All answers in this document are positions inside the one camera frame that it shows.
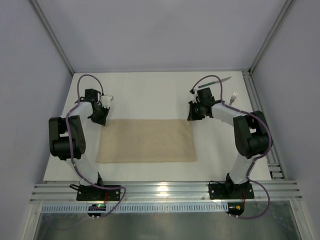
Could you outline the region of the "beige cloth napkin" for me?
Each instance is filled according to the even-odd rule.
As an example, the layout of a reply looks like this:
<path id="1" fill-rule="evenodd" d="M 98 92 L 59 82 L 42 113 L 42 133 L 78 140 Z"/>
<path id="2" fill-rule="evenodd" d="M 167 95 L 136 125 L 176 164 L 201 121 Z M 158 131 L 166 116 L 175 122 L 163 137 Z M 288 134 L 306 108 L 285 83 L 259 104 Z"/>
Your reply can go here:
<path id="1" fill-rule="evenodd" d="M 114 119 L 101 129 L 100 164 L 197 160 L 191 122 L 184 119 Z"/>

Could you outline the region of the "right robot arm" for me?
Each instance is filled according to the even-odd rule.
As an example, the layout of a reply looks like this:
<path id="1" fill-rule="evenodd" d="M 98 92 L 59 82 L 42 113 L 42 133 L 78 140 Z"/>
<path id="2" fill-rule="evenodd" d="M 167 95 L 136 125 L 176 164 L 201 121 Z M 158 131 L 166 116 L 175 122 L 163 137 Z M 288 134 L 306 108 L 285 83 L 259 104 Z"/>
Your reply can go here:
<path id="1" fill-rule="evenodd" d="M 235 147 L 238 151 L 233 168 L 224 182 L 208 184 L 212 200 L 254 199 L 250 174 L 257 160 L 272 147 L 272 138 L 264 114 L 261 111 L 246 112 L 216 100 L 210 88 L 191 90 L 195 96 L 189 101 L 188 121 L 200 121 L 206 117 L 220 120 L 233 128 Z"/>

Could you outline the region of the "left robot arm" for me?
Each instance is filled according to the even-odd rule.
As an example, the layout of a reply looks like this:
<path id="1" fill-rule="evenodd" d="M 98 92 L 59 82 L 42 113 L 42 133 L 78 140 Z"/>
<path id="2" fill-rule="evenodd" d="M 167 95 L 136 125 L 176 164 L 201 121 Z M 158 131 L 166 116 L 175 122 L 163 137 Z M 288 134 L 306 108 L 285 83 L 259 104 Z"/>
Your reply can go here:
<path id="1" fill-rule="evenodd" d="M 50 154 L 67 163 L 84 186 L 104 187 L 88 154 L 97 154 L 95 143 L 106 126 L 114 97 L 96 89 L 86 89 L 64 115 L 48 120 Z"/>

